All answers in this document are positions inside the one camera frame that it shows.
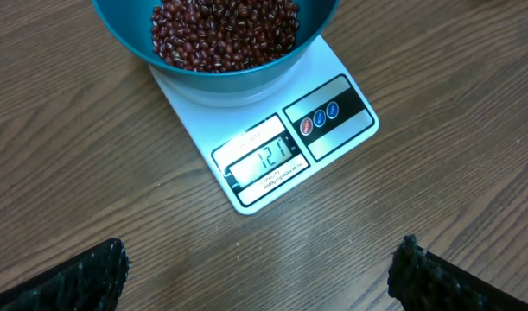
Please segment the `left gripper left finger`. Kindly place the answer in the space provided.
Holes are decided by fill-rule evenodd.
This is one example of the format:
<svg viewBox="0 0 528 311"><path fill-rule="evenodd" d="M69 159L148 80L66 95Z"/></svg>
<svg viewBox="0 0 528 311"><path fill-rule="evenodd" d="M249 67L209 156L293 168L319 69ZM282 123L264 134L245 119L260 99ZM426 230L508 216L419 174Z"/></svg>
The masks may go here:
<svg viewBox="0 0 528 311"><path fill-rule="evenodd" d="M0 310L114 311L129 269L124 243L110 238L0 293Z"/></svg>

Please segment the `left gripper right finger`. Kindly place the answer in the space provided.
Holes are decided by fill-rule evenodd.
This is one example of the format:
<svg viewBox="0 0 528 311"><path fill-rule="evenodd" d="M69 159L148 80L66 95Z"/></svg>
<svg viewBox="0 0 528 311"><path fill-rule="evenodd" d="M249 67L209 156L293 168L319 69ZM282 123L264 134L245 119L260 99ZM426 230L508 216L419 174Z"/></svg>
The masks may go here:
<svg viewBox="0 0 528 311"><path fill-rule="evenodd" d="M393 252L387 284L407 311L528 311L528 303L420 247L413 234Z"/></svg>

